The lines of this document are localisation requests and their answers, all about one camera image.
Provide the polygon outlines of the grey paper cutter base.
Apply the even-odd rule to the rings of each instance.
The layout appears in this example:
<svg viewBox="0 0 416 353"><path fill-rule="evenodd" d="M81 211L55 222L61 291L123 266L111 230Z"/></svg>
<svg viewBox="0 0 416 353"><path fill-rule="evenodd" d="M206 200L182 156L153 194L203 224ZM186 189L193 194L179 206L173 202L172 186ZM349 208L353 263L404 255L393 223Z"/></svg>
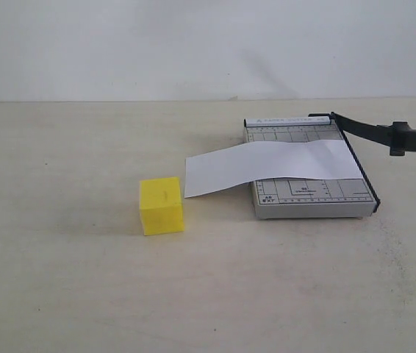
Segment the grey paper cutter base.
<svg viewBox="0 0 416 353"><path fill-rule="evenodd" d="M260 179L250 183L257 218L362 218L377 211L381 200L351 144L328 113L300 118L247 118L244 141L304 143L340 140L360 170L357 179Z"/></svg>

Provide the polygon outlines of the yellow cube block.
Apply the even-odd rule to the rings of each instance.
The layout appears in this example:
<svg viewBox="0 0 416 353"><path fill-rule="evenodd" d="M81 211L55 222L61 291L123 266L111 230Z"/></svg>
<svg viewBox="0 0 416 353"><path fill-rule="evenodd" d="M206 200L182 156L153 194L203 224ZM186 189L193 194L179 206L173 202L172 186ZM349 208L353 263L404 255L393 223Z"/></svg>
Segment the yellow cube block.
<svg viewBox="0 0 416 353"><path fill-rule="evenodd" d="M139 213L145 236L183 232L184 217L179 178L141 180Z"/></svg>

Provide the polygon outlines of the black cutter blade arm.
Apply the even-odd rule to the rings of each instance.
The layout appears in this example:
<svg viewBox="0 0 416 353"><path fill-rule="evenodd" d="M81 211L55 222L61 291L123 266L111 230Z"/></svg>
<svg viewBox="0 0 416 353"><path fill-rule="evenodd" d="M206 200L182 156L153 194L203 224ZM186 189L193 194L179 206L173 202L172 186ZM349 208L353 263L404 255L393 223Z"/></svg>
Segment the black cutter blade arm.
<svg viewBox="0 0 416 353"><path fill-rule="evenodd" d="M403 157L407 152L416 152L416 129L405 121L394 121L391 125L370 125L330 113L340 128L352 135L389 146L390 156Z"/></svg>

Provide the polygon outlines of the white paper strip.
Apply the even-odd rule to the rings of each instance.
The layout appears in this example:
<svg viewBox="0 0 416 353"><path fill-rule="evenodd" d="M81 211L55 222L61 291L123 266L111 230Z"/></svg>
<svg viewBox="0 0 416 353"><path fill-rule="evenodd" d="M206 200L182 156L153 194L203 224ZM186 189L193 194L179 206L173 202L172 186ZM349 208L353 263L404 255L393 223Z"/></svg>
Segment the white paper strip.
<svg viewBox="0 0 416 353"><path fill-rule="evenodd" d="M184 197L274 178L360 179L362 172L344 140L255 141L188 157Z"/></svg>

